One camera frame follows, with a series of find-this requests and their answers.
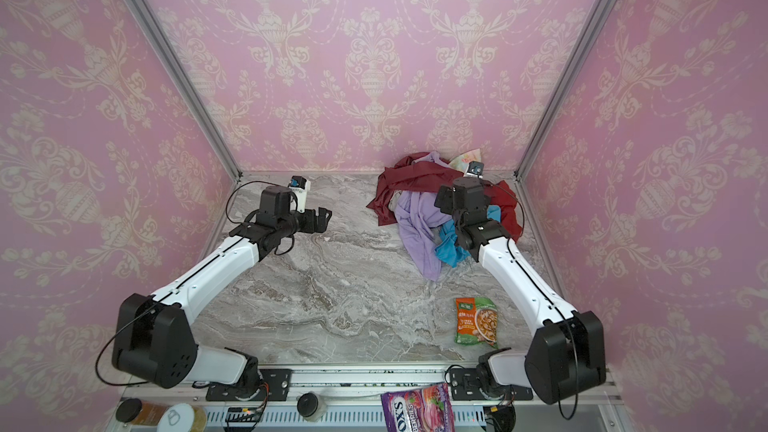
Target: dark red cloth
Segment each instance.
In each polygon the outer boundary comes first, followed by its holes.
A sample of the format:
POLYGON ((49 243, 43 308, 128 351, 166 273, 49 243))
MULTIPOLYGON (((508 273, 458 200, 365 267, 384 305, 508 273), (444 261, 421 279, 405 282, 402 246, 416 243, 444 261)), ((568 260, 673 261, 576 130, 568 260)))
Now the dark red cloth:
POLYGON ((484 192, 486 196, 491 198, 491 204, 502 208, 502 226, 512 234, 512 240, 517 242, 523 235, 523 228, 518 224, 518 218, 514 214, 514 208, 518 206, 517 196, 503 180, 495 186, 486 182, 484 192))
POLYGON ((376 186, 376 197, 367 206, 376 212, 380 226, 397 223, 395 214, 389 210, 389 201, 395 195, 395 190, 437 192, 440 186, 450 186, 454 178, 464 175, 458 170, 434 162, 414 163, 414 160, 426 155, 427 152, 417 152, 401 158, 394 167, 384 168, 384 172, 379 176, 379 185, 376 186))

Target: damask wallpaper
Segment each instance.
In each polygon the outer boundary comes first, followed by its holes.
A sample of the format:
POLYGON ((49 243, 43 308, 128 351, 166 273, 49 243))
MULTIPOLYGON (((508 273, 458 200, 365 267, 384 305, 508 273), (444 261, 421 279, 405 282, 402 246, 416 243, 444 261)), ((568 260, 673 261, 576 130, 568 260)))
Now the damask wallpaper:
POLYGON ((765 0, 619 0, 528 178, 640 432, 768 430, 765 0))
POLYGON ((514 169, 594 0, 149 0, 243 170, 514 169))
POLYGON ((231 180, 121 0, 2 0, 0 102, 0 428, 101 431, 119 304, 197 259, 231 180))

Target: robotic arm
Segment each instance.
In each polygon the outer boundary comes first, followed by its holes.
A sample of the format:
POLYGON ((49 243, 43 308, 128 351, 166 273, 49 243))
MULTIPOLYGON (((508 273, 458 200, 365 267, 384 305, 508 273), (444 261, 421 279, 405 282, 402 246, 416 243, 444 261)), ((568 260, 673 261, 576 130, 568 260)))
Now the robotic arm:
POLYGON ((442 187, 435 200, 453 216, 459 246, 490 271, 512 298, 533 335, 524 360, 511 350, 486 354, 477 366, 481 388, 503 394, 504 386, 531 387, 554 404, 605 382, 603 325, 593 312, 579 313, 536 273, 509 232, 488 219, 483 165, 471 162, 453 187, 442 187))
POLYGON ((260 206, 200 263, 149 296, 133 294, 120 306, 112 365, 162 388, 181 382, 231 386, 234 396, 252 397, 259 386, 258 360, 235 350, 195 343, 190 330, 197 315, 241 273, 253 267, 284 238, 297 232, 324 232, 332 212, 306 209, 310 182, 294 176, 288 187, 269 186, 260 206))

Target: pile of clothes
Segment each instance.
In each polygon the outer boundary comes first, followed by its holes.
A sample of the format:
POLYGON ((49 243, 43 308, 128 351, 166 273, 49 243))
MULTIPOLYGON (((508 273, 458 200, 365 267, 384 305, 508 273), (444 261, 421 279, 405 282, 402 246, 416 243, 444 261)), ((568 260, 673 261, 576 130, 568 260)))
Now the pile of clothes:
MULTIPOLYGON (((437 280, 443 263, 455 267, 469 254, 456 246, 453 219, 435 207, 440 186, 450 186, 464 175, 467 165, 480 162, 480 151, 461 154, 450 163, 437 152, 418 152, 401 158, 379 176, 376 197, 368 204, 379 218, 380 226, 397 223, 400 238, 408 254, 425 278, 437 280), (435 245, 433 228, 441 227, 442 242, 435 245)), ((506 182, 485 183, 485 195, 491 198, 488 216, 498 220, 517 241, 522 228, 514 214, 518 201, 506 182)))

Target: purple snack bag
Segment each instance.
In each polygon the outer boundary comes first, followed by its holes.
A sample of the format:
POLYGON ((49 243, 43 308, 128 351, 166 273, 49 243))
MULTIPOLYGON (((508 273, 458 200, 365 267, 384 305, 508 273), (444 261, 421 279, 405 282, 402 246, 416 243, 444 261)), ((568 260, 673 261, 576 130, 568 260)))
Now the purple snack bag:
POLYGON ((448 384, 382 394, 389 432, 453 432, 448 384))

